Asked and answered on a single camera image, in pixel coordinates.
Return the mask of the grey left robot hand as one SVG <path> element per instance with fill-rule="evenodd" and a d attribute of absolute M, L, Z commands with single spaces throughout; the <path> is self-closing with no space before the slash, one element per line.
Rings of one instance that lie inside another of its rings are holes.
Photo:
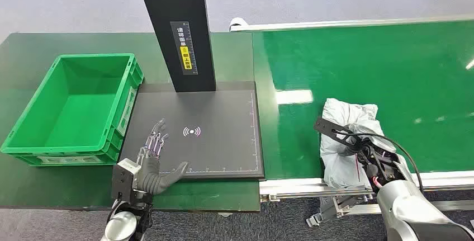
<path fill-rule="evenodd" d="M 184 177 L 189 167 L 189 163 L 183 161 L 170 173 L 160 174 L 160 152 L 165 141 L 169 138 L 169 134 L 165 134 L 164 129 L 165 120 L 161 119 L 152 127 L 144 145 L 138 152 L 136 161 L 141 166 L 138 189 L 151 195 L 158 195 L 178 182 Z"/>

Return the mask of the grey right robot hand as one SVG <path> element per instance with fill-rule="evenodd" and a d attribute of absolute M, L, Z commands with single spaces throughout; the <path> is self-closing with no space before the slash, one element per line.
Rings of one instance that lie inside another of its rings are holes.
<path fill-rule="evenodd" d="M 359 154 L 364 149 L 364 145 L 342 145 L 340 151 L 338 151 L 338 155 L 342 157 L 349 157 L 352 155 Z"/>

